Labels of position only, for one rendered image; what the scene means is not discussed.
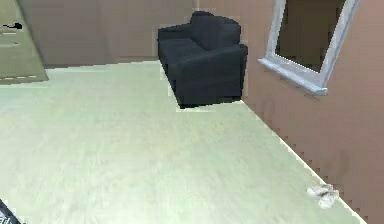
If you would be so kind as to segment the white framed window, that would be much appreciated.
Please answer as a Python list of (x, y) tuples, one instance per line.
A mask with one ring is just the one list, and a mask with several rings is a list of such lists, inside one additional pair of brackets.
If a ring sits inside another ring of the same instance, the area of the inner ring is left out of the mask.
[(327, 83), (360, 0), (274, 0), (259, 62), (315, 96)]

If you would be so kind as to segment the dark grey striped object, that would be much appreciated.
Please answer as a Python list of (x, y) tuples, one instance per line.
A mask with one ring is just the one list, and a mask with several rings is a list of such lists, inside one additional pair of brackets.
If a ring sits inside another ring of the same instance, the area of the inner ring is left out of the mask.
[(6, 204), (0, 199), (0, 224), (24, 224), (11, 212)]

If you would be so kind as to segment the dark blue sofa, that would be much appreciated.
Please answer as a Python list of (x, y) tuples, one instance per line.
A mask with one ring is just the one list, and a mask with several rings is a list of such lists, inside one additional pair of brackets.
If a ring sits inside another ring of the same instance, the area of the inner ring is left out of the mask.
[(240, 37), (237, 21), (206, 11), (158, 30), (158, 58), (180, 108), (242, 98), (248, 47)]

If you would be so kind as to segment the white crumpled cloth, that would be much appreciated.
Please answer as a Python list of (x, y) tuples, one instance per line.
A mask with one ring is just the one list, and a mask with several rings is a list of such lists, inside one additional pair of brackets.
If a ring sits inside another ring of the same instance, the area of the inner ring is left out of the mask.
[(319, 197), (318, 205), (322, 209), (331, 208), (339, 198), (339, 191), (331, 184), (311, 186), (306, 192), (310, 196)]

